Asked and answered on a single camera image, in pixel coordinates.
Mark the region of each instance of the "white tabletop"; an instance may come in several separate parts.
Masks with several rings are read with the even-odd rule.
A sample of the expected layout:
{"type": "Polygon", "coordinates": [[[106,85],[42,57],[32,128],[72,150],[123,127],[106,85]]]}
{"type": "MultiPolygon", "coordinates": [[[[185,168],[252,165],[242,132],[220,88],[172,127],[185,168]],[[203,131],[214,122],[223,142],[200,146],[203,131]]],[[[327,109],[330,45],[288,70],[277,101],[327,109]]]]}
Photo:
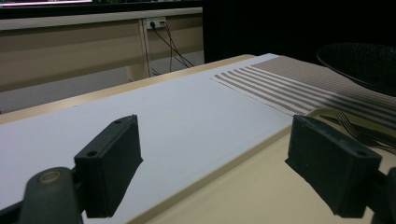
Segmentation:
{"type": "Polygon", "coordinates": [[[1,125],[0,209],[22,199],[32,175],[73,168],[74,156],[111,121],[136,114],[143,163],[114,217],[84,216],[84,223],[127,222],[291,125],[292,116],[211,80],[275,57],[265,54],[1,125]]]}

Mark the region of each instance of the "black plug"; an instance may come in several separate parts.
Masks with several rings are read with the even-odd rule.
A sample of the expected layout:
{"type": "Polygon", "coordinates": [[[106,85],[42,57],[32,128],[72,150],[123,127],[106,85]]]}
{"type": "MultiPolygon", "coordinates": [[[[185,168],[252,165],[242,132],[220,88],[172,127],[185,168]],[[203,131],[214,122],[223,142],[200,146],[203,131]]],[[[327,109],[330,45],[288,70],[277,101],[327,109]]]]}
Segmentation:
{"type": "Polygon", "coordinates": [[[152,29],[155,29],[155,22],[154,22],[154,21],[151,21],[151,22],[149,23],[149,26],[151,26],[152,29]]]}

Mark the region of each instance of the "desk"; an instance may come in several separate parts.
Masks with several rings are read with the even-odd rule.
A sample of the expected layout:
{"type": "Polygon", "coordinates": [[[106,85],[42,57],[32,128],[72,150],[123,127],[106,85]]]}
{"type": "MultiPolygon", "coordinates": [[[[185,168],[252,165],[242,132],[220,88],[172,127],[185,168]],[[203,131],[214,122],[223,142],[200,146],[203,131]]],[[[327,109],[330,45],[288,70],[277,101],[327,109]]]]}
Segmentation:
{"type": "Polygon", "coordinates": [[[84,222],[127,223],[144,214],[289,128],[291,115],[211,80],[276,58],[244,55],[0,116],[0,170],[8,180],[0,183],[0,208],[21,200],[32,175],[73,167],[73,157],[109,122],[136,114],[144,161],[115,216],[84,222]]]}

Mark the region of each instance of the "beige wall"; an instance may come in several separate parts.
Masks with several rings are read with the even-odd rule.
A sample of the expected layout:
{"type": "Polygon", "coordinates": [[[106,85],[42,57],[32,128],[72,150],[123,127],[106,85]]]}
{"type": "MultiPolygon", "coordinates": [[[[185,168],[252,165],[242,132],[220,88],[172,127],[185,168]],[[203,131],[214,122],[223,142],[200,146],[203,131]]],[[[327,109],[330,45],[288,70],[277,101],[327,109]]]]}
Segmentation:
{"type": "MultiPolygon", "coordinates": [[[[202,15],[166,17],[182,53],[203,50],[202,15]]],[[[144,19],[0,32],[0,91],[127,66],[144,77],[146,59],[169,57],[169,48],[144,19]],[[148,40],[149,55],[145,54],[148,40]]],[[[164,30],[160,33],[166,37],[164,30]]]]}

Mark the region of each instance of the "placemat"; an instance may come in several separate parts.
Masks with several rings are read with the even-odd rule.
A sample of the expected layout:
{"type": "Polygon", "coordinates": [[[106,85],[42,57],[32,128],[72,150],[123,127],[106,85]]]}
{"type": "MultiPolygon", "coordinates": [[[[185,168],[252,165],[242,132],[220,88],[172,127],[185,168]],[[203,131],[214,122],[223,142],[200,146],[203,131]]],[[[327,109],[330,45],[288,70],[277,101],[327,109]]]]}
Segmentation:
{"type": "Polygon", "coordinates": [[[396,97],[365,89],[325,66],[279,56],[212,80],[289,115],[334,108],[396,129],[396,97]]]}

